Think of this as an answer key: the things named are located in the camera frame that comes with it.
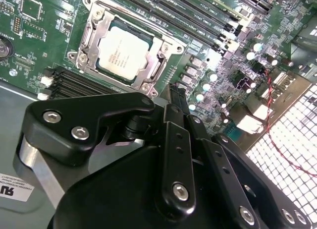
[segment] metal mesh grille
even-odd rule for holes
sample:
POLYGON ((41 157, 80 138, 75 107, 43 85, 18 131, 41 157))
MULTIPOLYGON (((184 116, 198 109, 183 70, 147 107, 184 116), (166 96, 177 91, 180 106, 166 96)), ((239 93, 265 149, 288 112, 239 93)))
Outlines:
MULTIPOLYGON (((312 86, 270 132, 290 161, 317 174, 317 85, 312 86)), ((247 155, 317 226, 317 178, 289 165, 267 134, 247 155)))

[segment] cpu socket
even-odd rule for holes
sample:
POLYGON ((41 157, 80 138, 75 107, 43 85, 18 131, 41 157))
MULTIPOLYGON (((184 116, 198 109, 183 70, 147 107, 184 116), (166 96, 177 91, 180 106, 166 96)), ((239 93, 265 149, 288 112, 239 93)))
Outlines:
POLYGON ((123 91, 159 93, 155 83, 172 55, 186 44, 171 33, 112 0, 82 0, 90 11, 78 51, 68 59, 123 91))

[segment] sticker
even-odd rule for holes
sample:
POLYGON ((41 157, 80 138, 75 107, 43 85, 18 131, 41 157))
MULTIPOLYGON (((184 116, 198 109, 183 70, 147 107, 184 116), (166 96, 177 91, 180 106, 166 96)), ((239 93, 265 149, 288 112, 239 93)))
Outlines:
POLYGON ((20 178, 0 173, 0 197, 28 201, 34 187, 20 178))

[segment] wire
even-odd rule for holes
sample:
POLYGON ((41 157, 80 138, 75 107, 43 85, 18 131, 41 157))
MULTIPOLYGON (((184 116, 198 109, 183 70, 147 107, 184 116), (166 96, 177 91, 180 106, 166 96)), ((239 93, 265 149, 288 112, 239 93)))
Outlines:
POLYGON ((281 155, 281 157, 283 157, 291 166, 293 166, 295 169, 303 171, 304 173, 312 176, 312 177, 317 177, 317 174, 313 174, 310 173, 309 171, 305 170, 303 167, 301 167, 300 165, 295 164, 294 162, 290 161, 282 152, 281 150, 278 148, 278 146, 276 145, 276 143, 274 142, 271 133, 270 133, 270 129, 271 129, 271 125, 269 122, 269 114, 270 114, 270 106, 273 102, 273 98, 272 98, 272 92, 273 92, 273 85, 272 85, 272 78, 269 76, 269 71, 268 69, 265 70, 265 75, 267 77, 267 83, 268 83, 268 102, 267 102, 267 116, 266 116, 266 133, 268 134, 269 139, 271 140, 272 145, 274 146, 274 148, 277 150, 277 152, 281 155))

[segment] motherboard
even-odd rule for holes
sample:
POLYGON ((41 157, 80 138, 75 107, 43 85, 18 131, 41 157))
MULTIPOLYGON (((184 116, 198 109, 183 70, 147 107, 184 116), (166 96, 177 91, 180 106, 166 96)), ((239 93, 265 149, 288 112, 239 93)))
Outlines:
POLYGON ((254 134, 271 111, 266 74, 275 99, 295 80, 289 72, 316 77, 314 63, 292 60, 292 41, 315 20, 314 2, 0 0, 0 80, 40 100, 158 97, 176 83, 210 134, 254 134))

